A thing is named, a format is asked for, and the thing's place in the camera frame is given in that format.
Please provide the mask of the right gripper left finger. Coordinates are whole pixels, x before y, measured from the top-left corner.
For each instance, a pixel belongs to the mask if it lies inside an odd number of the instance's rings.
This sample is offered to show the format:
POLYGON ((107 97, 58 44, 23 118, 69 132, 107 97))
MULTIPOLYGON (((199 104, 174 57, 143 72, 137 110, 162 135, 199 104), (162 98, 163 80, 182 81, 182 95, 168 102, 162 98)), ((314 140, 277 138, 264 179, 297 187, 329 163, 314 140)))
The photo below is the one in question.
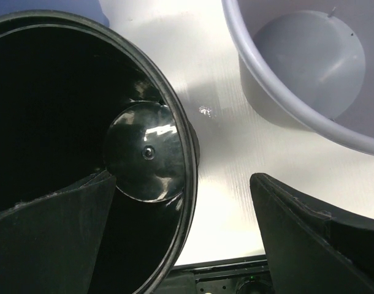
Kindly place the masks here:
POLYGON ((87 293, 115 186, 103 171, 0 212, 0 293, 87 293))

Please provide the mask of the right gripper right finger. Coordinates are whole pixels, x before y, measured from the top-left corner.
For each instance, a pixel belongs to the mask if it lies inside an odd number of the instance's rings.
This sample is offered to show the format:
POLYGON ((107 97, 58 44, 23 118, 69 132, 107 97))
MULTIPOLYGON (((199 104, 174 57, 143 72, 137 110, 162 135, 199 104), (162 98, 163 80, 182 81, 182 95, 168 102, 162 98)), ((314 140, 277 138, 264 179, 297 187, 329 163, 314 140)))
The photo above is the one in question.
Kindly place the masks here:
POLYGON ((276 293, 374 293, 374 219, 265 173, 250 191, 276 293))

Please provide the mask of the black ribbed bucket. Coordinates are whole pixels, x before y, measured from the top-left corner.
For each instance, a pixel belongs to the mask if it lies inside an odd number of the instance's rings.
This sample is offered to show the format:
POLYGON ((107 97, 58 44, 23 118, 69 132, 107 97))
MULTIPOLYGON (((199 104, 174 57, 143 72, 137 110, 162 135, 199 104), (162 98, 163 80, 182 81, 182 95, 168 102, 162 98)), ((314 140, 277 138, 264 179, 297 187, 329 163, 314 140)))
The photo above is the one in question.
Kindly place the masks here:
POLYGON ((0 13, 0 212, 90 175, 116 179, 87 293, 153 293, 188 236, 199 144, 133 43, 55 10, 0 13))

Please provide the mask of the grey plastic bucket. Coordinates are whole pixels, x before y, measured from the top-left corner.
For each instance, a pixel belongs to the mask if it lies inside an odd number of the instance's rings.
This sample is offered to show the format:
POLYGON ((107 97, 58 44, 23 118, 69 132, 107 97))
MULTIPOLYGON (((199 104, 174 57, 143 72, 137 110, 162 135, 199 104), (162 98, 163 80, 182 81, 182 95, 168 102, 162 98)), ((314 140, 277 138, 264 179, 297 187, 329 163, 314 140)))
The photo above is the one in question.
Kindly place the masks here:
POLYGON ((223 1, 247 101, 374 155, 374 1, 223 1))

